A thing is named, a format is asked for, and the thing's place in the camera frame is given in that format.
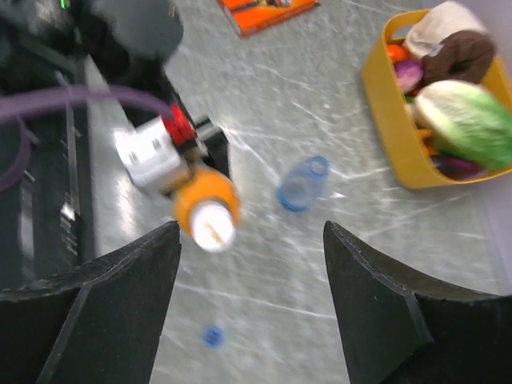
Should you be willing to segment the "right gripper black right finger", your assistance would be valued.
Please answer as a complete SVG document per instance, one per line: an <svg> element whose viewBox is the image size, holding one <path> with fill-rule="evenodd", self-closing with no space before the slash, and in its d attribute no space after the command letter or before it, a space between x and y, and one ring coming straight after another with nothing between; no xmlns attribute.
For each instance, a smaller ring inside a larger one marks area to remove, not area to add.
<svg viewBox="0 0 512 384"><path fill-rule="evenodd" d="M433 278L335 222L323 244L352 383L510 382L510 297Z"/></svg>

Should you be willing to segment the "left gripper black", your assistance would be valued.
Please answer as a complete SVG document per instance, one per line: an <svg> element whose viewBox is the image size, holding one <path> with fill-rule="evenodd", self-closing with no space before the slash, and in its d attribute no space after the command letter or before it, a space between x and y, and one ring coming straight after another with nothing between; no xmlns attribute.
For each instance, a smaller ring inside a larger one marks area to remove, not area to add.
<svg viewBox="0 0 512 384"><path fill-rule="evenodd" d="M229 142L220 126L204 118L193 124L184 116L167 122L167 133L178 153L190 166L205 164L230 175Z"/></svg>

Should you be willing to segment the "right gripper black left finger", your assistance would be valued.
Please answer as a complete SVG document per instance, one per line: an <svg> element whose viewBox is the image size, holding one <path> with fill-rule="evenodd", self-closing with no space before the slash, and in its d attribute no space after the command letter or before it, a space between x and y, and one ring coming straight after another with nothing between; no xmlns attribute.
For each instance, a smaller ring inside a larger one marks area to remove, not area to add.
<svg viewBox="0 0 512 384"><path fill-rule="evenodd" d="M72 271L1 292L4 383L147 383L181 255L168 222Z"/></svg>

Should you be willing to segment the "orange drink bottle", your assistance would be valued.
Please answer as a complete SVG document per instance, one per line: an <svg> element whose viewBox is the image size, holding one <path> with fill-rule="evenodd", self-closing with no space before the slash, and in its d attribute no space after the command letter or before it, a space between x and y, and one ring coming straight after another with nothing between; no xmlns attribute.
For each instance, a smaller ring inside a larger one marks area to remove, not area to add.
<svg viewBox="0 0 512 384"><path fill-rule="evenodd" d="M192 212L200 203L216 202L227 208L234 226L240 223L240 201L233 182L213 168L202 166L192 172L192 179L174 193L173 216L183 231L192 235Z"/></svg>

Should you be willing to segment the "white bottle cap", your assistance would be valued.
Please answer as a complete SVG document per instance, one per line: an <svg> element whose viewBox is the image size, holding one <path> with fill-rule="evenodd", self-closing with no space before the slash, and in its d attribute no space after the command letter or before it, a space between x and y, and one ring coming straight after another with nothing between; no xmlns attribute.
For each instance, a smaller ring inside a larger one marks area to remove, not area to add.
<svg viewBox="0 0 512 384"><path fill-rule="evenodd" d="M230 248L236 237L236 227L229 210L220 202L199 203L190 216L191 237L208 253Z"/></svg>

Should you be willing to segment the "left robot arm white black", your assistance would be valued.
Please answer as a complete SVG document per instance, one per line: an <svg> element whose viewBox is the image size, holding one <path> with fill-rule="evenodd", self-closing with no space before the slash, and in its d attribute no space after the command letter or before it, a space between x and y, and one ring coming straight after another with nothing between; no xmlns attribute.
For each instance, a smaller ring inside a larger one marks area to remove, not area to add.
<svg viewBox="0 0 512 384"><path fill-rule="evenodd" d="M82 50L111 86L128 86L189 117L163 69L183 36L171 1L6 1L1 3L1 93L47 87L50 53Z"/></svg>

